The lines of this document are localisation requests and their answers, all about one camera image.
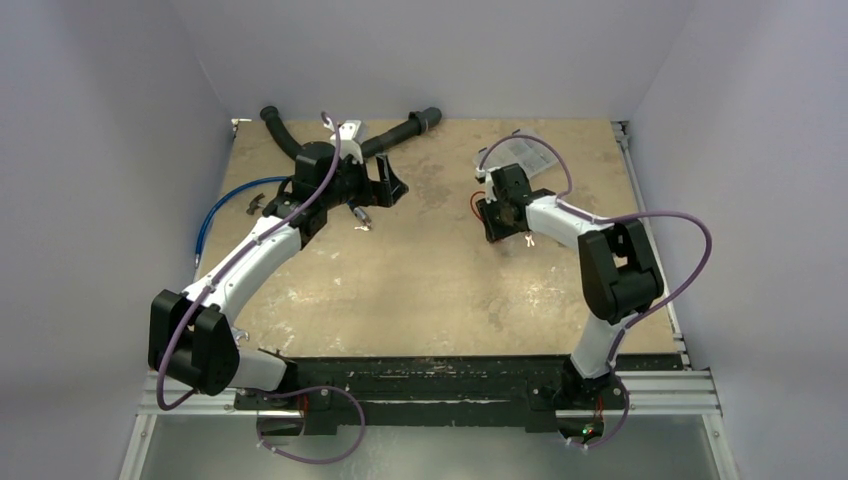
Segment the red cable lock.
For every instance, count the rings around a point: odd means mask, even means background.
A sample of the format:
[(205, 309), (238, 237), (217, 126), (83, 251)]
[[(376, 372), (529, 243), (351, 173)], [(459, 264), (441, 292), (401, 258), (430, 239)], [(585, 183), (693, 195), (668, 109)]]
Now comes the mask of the red cable lock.
[(483, 221), (483, 216), (482, 216), (481, 209), (480, 209), (480, 203), (485, 202), (485, 200), (486, 200), (485, 192), (482, 191), (482, 190), (475, 191), (469, 198), (469, 206), (470, 206), (471, 212), (479, 221)]

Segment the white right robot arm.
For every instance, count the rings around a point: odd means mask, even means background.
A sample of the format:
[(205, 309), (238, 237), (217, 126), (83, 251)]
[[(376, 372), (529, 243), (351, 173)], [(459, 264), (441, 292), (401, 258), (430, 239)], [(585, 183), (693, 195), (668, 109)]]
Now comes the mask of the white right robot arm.
[(645, 227), (638, 219), (601, 220), (548, 189), (535, 190), (517, 164), (479, 170), (476, 178), (484, 187), (476, 208), (488, 242), (538, 234), (578, 256), (589, 315), (564, 361), (557, 394), (584, 407), (609, 384), (629, 322), (646, 313), (664, 291)]

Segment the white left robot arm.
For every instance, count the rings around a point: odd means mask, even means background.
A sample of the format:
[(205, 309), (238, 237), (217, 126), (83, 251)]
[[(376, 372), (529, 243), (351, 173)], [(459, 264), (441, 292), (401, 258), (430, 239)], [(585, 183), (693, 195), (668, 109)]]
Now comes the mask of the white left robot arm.
[(275, 271), (326, 225), (331, 209), (349, 203), (390, 208), (408, 193), (386, 154), (377, 154), (376, 171), (378, 179), (370, 179), (364, 160), (341, 145), (307, 144), (246, 237), (201, 279), (153, 299), (148, 364), (157, 379), (171, 378), (210, 396), (226, 388), (255, 389), (272, 408), (292, 405), (298, 382), (286, 374), (290, 361), (241, 350), (234, 322)]

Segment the clear plastic organizer box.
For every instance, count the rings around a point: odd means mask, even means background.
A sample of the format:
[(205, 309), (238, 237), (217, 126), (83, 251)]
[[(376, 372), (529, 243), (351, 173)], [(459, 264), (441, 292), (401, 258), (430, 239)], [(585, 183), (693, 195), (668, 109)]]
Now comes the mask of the clear plastic organizer box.
[(527, 177), (532, 179), (558, 164), (556, 155), (542, 145), (540, 140), (532, 128), (517, 129), (510, 134), (510, 139), (496, 146), (493, 153), (488, 153), (488, 147), (480, 149), (472, 159), (472, 164), (478, 167), (483, 157), (486, 157), (486, 169), (518, 164)]

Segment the small hammer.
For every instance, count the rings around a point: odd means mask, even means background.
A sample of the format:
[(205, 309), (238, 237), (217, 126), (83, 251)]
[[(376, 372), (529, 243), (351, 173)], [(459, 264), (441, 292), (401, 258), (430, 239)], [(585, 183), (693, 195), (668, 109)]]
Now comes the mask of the small hammer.
[(266, 203), (264, 202), (265, 195), (260, 193), (256, 195), (253, 199), (250, 200), (248, 207), (245, 210), (247, 215), (253, 216), (259, 212), (262, 212), (266, 208)]

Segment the small silver wrench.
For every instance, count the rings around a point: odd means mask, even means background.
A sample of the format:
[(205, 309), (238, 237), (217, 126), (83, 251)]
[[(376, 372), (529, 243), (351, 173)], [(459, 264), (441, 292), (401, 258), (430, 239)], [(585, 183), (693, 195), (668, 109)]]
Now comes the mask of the small silver wrench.
[(240, 344), (241, 342), (248, 342), (250, 340), (249, 333), (244, 330), (233, 328), (231, 332), (236, 344)]

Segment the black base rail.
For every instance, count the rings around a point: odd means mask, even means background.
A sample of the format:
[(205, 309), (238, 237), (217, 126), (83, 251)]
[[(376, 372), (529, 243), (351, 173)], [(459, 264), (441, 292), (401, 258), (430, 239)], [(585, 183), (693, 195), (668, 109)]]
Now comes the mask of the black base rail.
[(572, 427), (557, 417), (586, 420), (600, 407), (628, 403), (620, 377), (595, 394), (558, 396), (568, 355), (471, 357), (301, 357), (289, 359), (274, 391), (237, 388), (234, 406), (248, 412), (299, 411), (308, 435), (332, 435), (342, 425), (514, 427), (528, 433), (594, 436), (602, 428)]

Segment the aluminium frame rail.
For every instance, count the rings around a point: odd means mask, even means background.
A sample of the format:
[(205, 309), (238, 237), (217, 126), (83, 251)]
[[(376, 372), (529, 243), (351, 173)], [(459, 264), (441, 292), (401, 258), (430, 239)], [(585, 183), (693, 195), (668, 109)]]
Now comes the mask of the aluminium frame rail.
[(340, 426), (521, 428), (560, 432), (593, 444), (618, 416), (694, 416), (706, 430), (710, 458), (723, 479), (738, 477), (723, 433), (722, 411), (710, 372), (684, 366), (670, 354), (626, 355), (614, 374), (585, 392), (561, 388), (557, 357), (304, 358), (291, 394), (227, 388), (208, 396), (183, 395), (180, 383), (147, 379), (133, 437), (120, 475), (137, 479), (157, 421), (162, 392), (176, 415), (287, 419), (309, 435)]

